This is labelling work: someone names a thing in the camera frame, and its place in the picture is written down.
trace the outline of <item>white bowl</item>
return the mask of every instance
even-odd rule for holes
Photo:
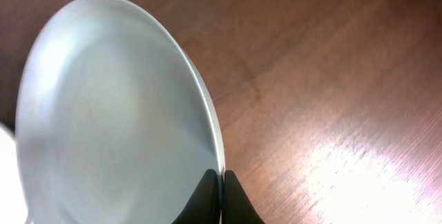
[[[224,171],[199,73],[126,0],[75,0],[46,24],[23,72],[16,138],[36,224],[171,223],[206,169]]]

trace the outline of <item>wood grain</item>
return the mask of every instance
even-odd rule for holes
[[[44,23],[0,0],[0,121]],[[266,223],[442,223],[442,0],[130,0],[189,54]]]

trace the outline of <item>white object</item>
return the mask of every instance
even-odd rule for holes
[[[26,62],[16,137],[35,224],[171,223],[224,150],[200,75],[126,0],[75,0]]]
[[[0,124],[0,223],[24,224],[28,215],[21,190],[15,141],[11,132]]]

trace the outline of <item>wooden table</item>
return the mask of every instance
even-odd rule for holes
[[[0,121],[49,17],[0,0]],[[130,0],[189,54],[267,223],[442,222],[442,0]]]

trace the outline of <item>wooden surface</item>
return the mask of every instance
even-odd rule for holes
[[[48,18],[0,0],[0,121]],[[267,223],[442,223],[442,0],[130,0],[189,54]]]

